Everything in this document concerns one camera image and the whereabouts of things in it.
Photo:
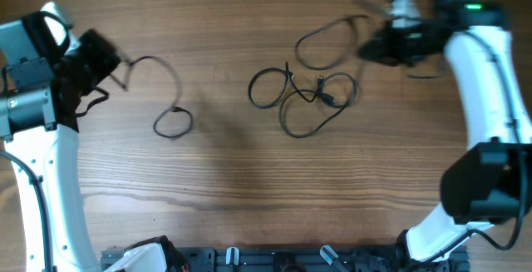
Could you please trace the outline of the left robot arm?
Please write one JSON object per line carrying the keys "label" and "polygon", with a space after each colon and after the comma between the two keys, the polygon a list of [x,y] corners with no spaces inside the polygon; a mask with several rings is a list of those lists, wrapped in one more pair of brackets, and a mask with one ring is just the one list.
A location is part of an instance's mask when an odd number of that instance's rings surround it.
{"label": "left robot arm", "polygon": [[98,271],[78,179],[81,99],[120,64],[96,30],[80,37],[55,2],[1,26],[1,156],[12,163],[29,271]]}

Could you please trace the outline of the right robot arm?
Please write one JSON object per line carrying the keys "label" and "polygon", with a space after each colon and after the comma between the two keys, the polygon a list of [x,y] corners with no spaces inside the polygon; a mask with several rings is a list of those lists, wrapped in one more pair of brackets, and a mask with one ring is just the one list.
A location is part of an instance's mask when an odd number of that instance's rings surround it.
{"label": "right robot arm", "polygon": [[412,67],[432,54],[450,65],[467,130],[466,153],[446,170],[436,208],[399,239],[406,265],[448,260],[469,238],[514,224],[510,250],[531,209],[531,120],[512,59],[505,9],[481,0],[434,0],[423,17],[416,0],[390,0],[388,8],[356,0],[380,14],[381,30],[359,49],[360,58],[390,67]]}

